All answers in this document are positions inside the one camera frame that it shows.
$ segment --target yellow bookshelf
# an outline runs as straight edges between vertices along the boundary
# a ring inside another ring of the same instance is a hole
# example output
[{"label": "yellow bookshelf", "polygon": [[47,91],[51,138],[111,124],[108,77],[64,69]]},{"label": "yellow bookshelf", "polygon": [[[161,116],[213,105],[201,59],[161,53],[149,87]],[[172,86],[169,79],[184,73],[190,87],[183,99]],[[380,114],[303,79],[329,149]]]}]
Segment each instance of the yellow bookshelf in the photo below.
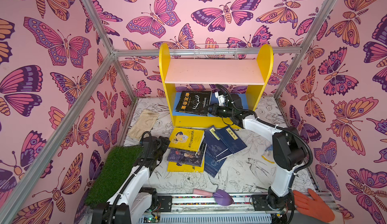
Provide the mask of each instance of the yellow bookshelf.
[{"label": "yellow bookshelf", "polygon": [[265,90],[273,69],[273,48],[264,45],[256,60],[171,59],[167,44],[162,44],[159,54],[160,75],[164,86],[173,126],[202,127],[227,126],[222,118],[213,116],[175,116],[175,84],[233,84],[248,85],[247,105],[255,110]]}]

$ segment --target pink shelf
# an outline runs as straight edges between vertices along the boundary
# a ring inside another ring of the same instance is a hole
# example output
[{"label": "pink shelf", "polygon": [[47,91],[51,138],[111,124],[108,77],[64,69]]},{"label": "pink shelf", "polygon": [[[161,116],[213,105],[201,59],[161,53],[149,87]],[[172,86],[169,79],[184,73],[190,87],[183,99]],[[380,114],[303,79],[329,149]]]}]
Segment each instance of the pink shelf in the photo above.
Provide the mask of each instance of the pink shelf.
[{"label": "pink shelf", "polygon": [[165,83],[264,85],[256,60],[171,59]]}]

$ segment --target yellow title label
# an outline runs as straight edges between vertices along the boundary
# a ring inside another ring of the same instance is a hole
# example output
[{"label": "yellow title label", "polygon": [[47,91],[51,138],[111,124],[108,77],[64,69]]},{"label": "yellow title label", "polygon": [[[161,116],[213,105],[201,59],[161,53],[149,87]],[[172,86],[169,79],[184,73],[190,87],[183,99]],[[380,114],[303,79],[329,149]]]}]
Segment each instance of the yellow title label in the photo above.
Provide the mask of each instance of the yellow title label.
[{"label": "yellow title label", "polygon": [[233,137],[234,140],[238,139],[238,136],[235,135],[235,133],[230,128],[228,128],[226,130],[231,135],[231,137]]},{"label": "yellow title label", "polygon": [[212,135],[214,135],[214,137],[216,137],[217,140],[220,140],[220,138],[216,135],[214,128],[211,128],[210,132],[212,133]]}]

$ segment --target pink trowel handle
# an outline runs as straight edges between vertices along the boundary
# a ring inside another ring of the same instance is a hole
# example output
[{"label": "pink trowel handle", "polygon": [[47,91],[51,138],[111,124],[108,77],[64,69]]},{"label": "pink trowel handle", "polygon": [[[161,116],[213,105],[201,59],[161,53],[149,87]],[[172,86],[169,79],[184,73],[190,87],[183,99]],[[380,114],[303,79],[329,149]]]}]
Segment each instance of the pink trowel handle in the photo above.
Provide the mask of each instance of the pink trowel handle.
[{"label": "pink trowel handle", "polygon": [[205,195],[205,196],[212,196],[211,192],[205,191],[205,190],[199,190],[199,189],[194,189],[193,193],[195,195]]}]

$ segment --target black book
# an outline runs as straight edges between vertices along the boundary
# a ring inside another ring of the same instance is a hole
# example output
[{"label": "black book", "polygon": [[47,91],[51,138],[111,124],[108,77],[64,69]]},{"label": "black book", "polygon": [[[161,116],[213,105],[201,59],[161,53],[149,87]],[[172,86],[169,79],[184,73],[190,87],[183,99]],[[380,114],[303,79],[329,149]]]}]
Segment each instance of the black book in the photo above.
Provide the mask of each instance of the black book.
[{"label": "black book", "polygon": [[176,111],[208,116],[211,91],[182,91]]}]

